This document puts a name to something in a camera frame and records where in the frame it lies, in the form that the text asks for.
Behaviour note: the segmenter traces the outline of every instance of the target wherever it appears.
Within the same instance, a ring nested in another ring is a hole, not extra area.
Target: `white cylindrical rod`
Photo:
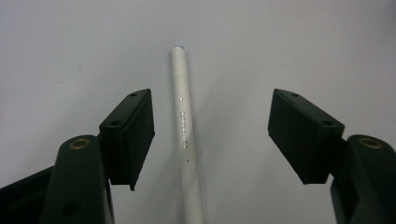
[[[175,90],[177,146],[186,224],[203,224],[186,52],[183,47],[176,46],[172,48],[171,54]]]

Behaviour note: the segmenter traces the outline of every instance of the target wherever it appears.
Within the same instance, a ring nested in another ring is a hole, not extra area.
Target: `black plastic part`
[[[114,223],[97,137],[82,135],[61,145],[40,223]]]
[[[304,184],[323,184],[344,124],[291,91],[274,90],[268,132]]]
[[[350,136],[347,147],[350,149],[350,179],[354,183],[358,200],[356,206],[351,208],[351,203],[347,201],[350,195],[341,190],[332,190],[333,201],[343,207],[341,210],[334,207],[337,221],[349,224],[396,223],[395,151],[387,143],[366,135]],[[343,197],[337,199],[334,193]],[[350,213],[350,219],[342,222],[342,217],[348,217]]]
[[[151,91],[126,96],[99,129],[111,184],[134,190],[155,134]]]
[[[332,206],[338,224],[347,224],[355,212],[359,198],[352,183],[342,184],[336,179],[330,189],[332,193]]]
[[[52,167],[0,189],[0,223],[38,223],[51,173]]]

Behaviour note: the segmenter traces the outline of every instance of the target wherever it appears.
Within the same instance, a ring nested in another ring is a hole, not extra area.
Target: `black plastic bracket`
[[[366,135],[343,140],[344,124],[291,91],[274,90],[268,132],[304,184],[334,176],[339,224],[396,223],[396,153]]]
[[[151,91],[136,91],[100,125],[64,142],[53,167],[0,189],[0,223],[113,223],[108,179],[134,189],[154,137]]]

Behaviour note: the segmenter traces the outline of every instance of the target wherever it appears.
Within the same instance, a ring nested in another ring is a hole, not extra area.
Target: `rod tip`
[[[174,46],[174,48],[181,48],[181,49],[184,49],[184,47],[181,46],[181,45],[176,45],[176,46]]]

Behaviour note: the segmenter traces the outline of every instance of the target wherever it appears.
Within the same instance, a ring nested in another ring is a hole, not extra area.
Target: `brass insert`
[[[71,149],[81,149],[86,147],[87,145],[90,144],[90,139],[87,138],[79,138],[77,140],[74,140],[72,143],[70,143],[69,147]]]
[[[366,147],[370,147],[370,148],[375,148],[375,149],[379,149],[382,147],[382,144],[376,140],[374,140],[373,138],[360,138],[359,142],[366,146]]]

